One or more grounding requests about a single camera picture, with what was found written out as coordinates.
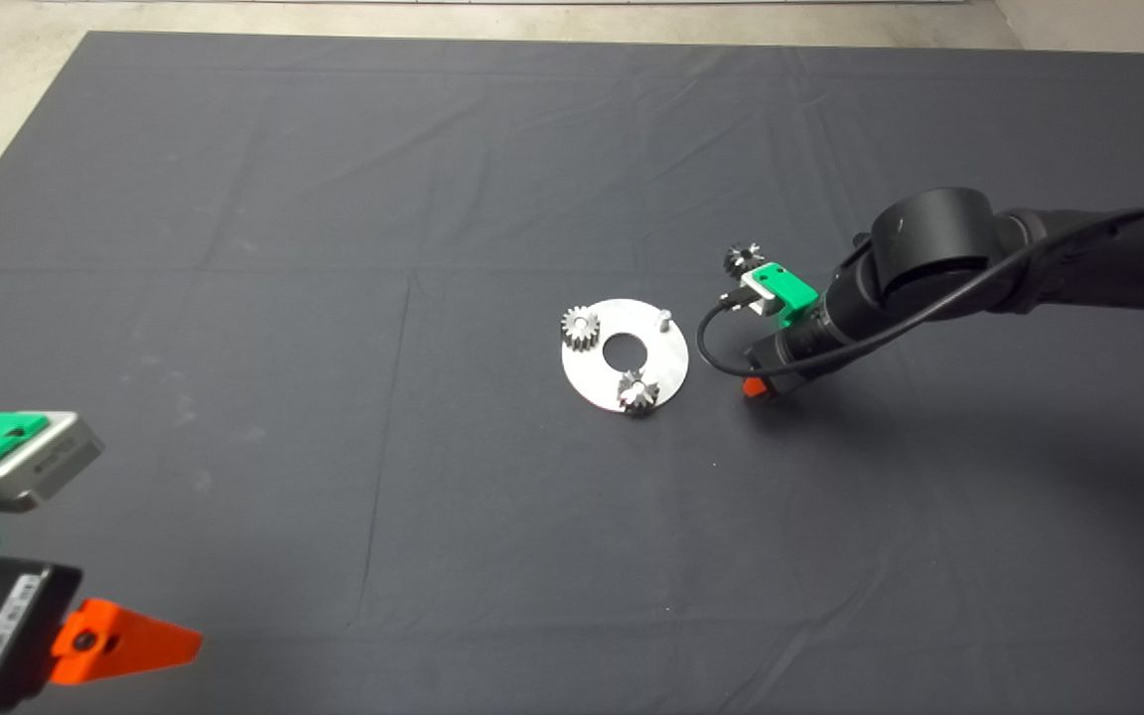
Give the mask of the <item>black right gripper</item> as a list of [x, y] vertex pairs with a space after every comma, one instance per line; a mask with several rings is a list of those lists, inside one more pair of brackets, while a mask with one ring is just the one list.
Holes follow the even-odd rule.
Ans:
[[[832, 350], [829, 321], [823, 308], [808, 309], [799, 320], [750, 344], [745, 353], [750, 370], [780, 370], [786, 363], [820, 357]], [[742, 394], [748, 399], [768, 395], [768, 386], [804, 386], [832, 372], [831, 363], [766, 378], [744, 378]]]

